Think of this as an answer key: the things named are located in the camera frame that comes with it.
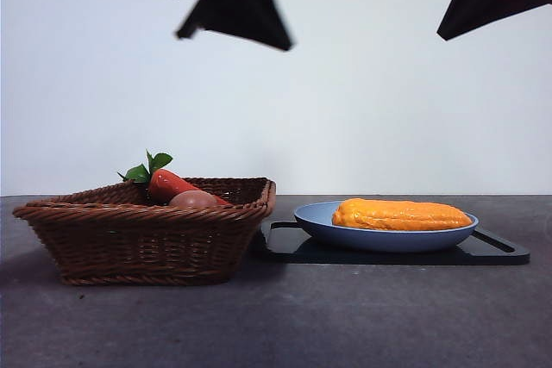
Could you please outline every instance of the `toy carrot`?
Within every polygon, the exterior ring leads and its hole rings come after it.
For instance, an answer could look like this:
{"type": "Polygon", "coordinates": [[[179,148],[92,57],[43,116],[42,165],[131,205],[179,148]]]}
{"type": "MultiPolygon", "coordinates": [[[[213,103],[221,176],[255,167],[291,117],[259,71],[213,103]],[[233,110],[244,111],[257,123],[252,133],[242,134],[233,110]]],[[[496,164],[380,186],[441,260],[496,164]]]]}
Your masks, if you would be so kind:
{"type": "MultiPolygon", "coordinates": [[[[143,164],[133,167],[121,176],[122,181],[134,180],[135,183],[147,184],[149,195],[157,202],[168,203],[176,195],[188,190],[201,190],[162,167],[169,164],[173,157],[166,153],[158,153],[154,157],[146,151],[148,168],[143,164]]],[[[230,205],[219,196],[213,195],[219,205],[230,205]]]]}

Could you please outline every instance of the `green leaf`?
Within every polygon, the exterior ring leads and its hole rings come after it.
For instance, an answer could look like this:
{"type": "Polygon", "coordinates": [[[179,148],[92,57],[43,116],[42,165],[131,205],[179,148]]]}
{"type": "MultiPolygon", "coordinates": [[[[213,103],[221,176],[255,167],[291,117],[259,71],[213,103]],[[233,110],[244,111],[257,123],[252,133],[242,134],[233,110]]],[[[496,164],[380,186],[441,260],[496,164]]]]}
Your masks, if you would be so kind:
{"type": "Polygon", "coordinates": [[[169,164],[171,161],[173,161],[173,157],[171,157],[169,154],[155,154],[154,160],[149,167],[149,171],[153,174],[156,170],[159,170],[160,168],[169,164]]]}
{"type": "Polygon", "coordinates": [[[146,166],[140,164],[128,170],[124,177],[127,180],[134,180],[135,183],[149,183],[151,176],[149,175],[149,172],[147,172],[146,166]]]}
{"type": "Polygon", "coordinates": [[[149,169],[149,172],[151,174],[154,173],[154,158],[152,157],[152,154],[149,153],[148,150],[146,150],[147,155],[147,168],[149,169]]]}

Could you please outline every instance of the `toy food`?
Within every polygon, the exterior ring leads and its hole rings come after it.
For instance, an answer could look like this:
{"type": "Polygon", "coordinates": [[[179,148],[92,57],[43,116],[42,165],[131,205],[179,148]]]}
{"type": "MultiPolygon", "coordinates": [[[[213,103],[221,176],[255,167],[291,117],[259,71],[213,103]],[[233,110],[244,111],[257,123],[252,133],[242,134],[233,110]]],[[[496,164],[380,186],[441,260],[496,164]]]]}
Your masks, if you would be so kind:
{"type": "MultiPolygon", "coordinates": [[[[169,154],[158,153],[153,157],[146,151],[148,168],[143,164],[133,167],[121,176],[122,181],[134,180],[135,183],[147,184],[147,192],[158,203],[169,203],[178,194],[188,190],[201,190],[195,185],[187,182],[173,172],[165,170],[164,167],[173,160],[169,154]]],[[[231,203],[219,196],[212,195],[216,204],[230,205],[231,203]]]]}
{"type": "MultiPolygon", "coordinates": [[[[188,183],[186,180],[177,176],[173,172],[160,168],[152,174],[147,190],[149,191],[151,197],[155,200],[166,203],[183,191],[201,189],[188,183]]],[[[219,196],[213,195],[213,197],[215,198],[217,204],[230,204],[219,196]]]]}
{"type": "Polygon", "coordinates": [[[169,206],[190,207],[194,209],[202,209],[216,205],[216,198],[207,191],[202,190],[183,191],[174,196],[169,202],[169,206]]]}
{"type": "Polygon", "coordinates": [[[336,226],[379,230],[443,230],[462,228],[472,221],[447,204],[351,198],[332,216],[336,226]]]}

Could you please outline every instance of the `basket rim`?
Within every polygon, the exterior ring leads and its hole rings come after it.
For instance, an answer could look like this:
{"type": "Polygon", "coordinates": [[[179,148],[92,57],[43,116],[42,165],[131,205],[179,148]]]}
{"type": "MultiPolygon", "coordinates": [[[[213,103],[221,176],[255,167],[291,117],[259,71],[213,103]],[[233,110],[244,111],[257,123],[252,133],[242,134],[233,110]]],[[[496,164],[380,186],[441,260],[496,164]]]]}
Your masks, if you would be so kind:
{"type": "Polygon", "coordinates": [[[27,219],[30,216],[40,211],[46,212],[66,212],[67,214],[81,214],[94,216],[100,219],[106,215],[115,215],[117,213],[124,216],[133,216],[135,219],[156,220],[166,219],[171,220],[220,220],[223,218],[236,218],[236,215],[251,215],[258,210],[268,209],[272,211],[275,204],[275,185],[274,181],[268,178],[194,178],[207,180],[264,180],[264,187],[260,197],[251,203],[217,205],[207,208],[180,208],[163,205],[146,205],[133,203],[70,203],[60,201],[71,196],[83,196],[88,192],[97,190],[111,190],[124,185],[130,185],[129,182],[111,184],[104,187],[99,187],[93,190],[84,190],[64,196],[52,196],[42,200],[28,202],[22,206],[16,207],[13,210],[13,215],[18,218],[27,219]]]}

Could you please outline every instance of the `black tray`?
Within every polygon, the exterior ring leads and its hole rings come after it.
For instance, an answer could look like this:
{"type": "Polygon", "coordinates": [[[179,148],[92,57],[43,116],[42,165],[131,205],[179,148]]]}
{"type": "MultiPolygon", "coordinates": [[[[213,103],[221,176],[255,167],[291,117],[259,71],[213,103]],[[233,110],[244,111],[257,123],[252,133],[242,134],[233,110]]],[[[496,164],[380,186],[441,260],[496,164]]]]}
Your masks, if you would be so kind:
{"type": "Polygon", "coordinates": [[[286,263],[351,265],[524,265],[530,253],[520,245],[477,227],[462,243],[431,253],[380,253],[323,244],[296,222],[266,221],[254,237],[252,254],[286,263]]]}

